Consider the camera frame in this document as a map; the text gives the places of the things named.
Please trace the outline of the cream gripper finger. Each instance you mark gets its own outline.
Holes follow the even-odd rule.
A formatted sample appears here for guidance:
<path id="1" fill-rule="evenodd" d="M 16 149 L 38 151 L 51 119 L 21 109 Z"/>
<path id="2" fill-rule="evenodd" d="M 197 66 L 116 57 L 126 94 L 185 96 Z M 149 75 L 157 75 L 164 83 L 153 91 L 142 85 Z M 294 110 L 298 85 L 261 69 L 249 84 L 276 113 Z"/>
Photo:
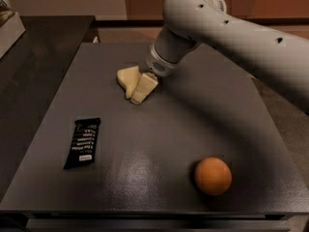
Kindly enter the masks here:
<path id="1" fill-rule="evenodd" d="M 157 77 L 151 72 L 144 72 L 138 80 L 130 101 L 133 104 L 141 104 L 157 85 Z"/>

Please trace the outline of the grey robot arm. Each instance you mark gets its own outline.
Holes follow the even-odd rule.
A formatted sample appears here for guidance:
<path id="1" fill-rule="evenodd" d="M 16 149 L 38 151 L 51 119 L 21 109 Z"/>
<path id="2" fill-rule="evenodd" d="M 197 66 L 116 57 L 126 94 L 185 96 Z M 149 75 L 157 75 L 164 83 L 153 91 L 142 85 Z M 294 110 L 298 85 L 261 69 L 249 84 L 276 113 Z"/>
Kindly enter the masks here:
<path id="1" fill-rule="evenodd" d="M 139 104 L 182 58 L 207 44 L 287 101 L 309 112 L 309 41 L 227 14 L 224 0 L 165 0 L 132 102 Z"/>

